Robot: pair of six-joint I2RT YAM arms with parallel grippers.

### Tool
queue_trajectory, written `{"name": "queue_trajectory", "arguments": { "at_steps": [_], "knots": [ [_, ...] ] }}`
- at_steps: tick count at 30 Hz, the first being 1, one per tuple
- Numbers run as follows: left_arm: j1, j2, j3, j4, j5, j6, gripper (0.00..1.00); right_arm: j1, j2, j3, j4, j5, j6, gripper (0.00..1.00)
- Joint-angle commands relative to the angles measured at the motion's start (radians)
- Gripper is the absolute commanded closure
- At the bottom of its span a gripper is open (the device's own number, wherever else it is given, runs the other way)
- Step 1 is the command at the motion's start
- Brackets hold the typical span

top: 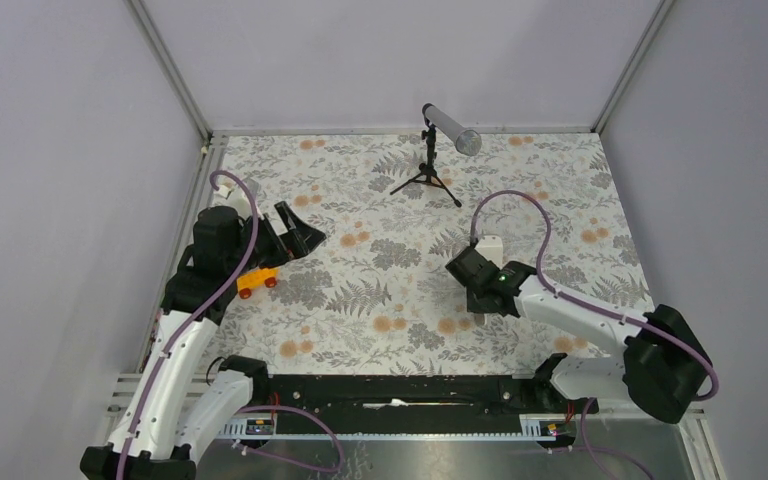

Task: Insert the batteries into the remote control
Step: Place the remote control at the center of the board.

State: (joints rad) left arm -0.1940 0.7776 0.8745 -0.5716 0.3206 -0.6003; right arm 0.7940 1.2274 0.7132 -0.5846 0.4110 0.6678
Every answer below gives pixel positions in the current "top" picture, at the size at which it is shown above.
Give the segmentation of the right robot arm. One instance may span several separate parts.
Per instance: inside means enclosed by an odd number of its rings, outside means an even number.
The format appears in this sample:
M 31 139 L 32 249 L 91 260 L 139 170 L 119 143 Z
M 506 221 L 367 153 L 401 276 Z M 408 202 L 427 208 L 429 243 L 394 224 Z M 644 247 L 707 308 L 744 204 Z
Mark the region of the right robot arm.
M 629 402 L 652 418 L 678 423 L 699 395 L 710 357 L 683 315 L 659 305 L 623 309 L 590 296 L 547 288 L 536 268 L 511 261 L 496 266 L 468 246 L 446 269 L 466 290 L 469 311 L 554 326 L 603 350 L 602 358 L 553 354 L 535 371 L 533 396 L 557 412 L 571 400 Z

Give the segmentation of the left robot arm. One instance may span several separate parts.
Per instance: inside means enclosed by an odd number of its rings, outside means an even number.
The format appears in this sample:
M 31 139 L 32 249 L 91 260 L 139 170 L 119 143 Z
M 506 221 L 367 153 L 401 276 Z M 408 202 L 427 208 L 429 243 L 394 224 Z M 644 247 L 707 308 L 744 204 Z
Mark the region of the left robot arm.
M 266 215 L 244 218 L 224 205 L 199 213 L 193 241 L 166 284 L 155 343 L 133 398 L 105 445 L 82 456 L 87 478 L 193 479 L 232 416 L 267 404 L 265 363 L 231 356 L 208 391 L 184 407 L 199 360 L 238 296 L 238 278 L 301 259 L 326 239 L 287 203 L 275 209 L 282 234 Z

